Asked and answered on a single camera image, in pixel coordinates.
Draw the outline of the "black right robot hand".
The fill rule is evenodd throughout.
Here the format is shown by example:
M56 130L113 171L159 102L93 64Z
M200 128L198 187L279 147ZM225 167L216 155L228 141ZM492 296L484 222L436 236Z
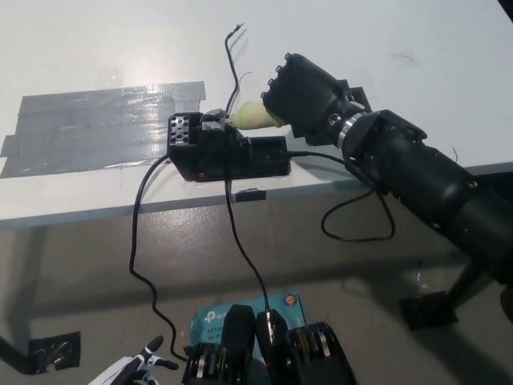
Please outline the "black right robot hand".
M263 104L271 116L291 126L295 138L311 146L335 145L345 121L370 111L361 87L334 78L303 55L286 54L276 72L261 94Z

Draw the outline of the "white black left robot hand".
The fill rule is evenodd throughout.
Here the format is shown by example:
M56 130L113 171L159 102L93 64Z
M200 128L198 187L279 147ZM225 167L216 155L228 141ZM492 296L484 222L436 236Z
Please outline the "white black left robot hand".
M165 367L178 370L179 365L156 355L164 341L162 335L152 339L137 355L125 356L112 363L107 369L89 382L89 385L109 384L158 384L157 378L150 372L152 367Z

